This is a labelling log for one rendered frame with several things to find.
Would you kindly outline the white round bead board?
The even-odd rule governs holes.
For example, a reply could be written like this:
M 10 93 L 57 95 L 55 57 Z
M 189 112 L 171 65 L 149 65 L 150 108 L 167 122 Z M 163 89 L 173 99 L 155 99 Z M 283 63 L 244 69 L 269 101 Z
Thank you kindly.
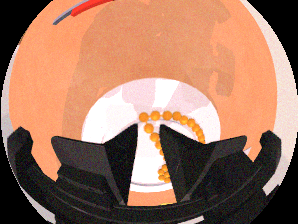
M 133 192 L 161 192 L 172 189 L 172 183 L 158 180 L 158 169 L 165 164 L 160 149 L 154 147 L 156 141 L 149 139 L 150 133 L 145 132 L 145 123 L 140 120 L 142 112 L 164 111 L 180 112 L 181 116 L 194 119 L 204 131 L 205 143 L 221 140 L 221 125 L 216 108 L 200 89 L 188 83 L 170 79 L 144 79 L 130 81 L 118 85 L 97 99 L 86 115 L 81 129 L 81 141 L 102 144 L 113 139 L 130 125 L 138 124 L 138 144 L 130 189 Z M 188 119 L 188 120 L 189 120 Z M 196 132 L 188 124 L 181 125 L 180 121 L 160 119 L 154 121 L 148 117 L 146 124 L 153 125 L 153 132 L 158 135 L 158 127 L 166 127 L 184 133 L 190 139 L 198 140 Z

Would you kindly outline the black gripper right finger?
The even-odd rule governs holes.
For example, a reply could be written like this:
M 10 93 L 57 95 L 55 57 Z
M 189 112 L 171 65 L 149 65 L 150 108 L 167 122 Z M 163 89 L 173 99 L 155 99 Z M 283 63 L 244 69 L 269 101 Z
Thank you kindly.
M 241 149 L 243 151 L 247 141 L 243 135 L 204 144 L 165 124 L 158 127 L 158 137 L 177 202 L 190 200 L 190 194 L 204 179 L 213 161 Z

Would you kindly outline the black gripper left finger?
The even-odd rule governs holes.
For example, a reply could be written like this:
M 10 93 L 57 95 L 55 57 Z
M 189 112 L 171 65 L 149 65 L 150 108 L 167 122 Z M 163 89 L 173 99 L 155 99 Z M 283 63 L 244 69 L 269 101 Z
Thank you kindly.
M 128 205 L 134 156 L 138 144 L 138 124 L 130 125 L 105 143 L 88 143 L 53 136 L 51 144 L 61 164 L 106 177 L 118 204 Z

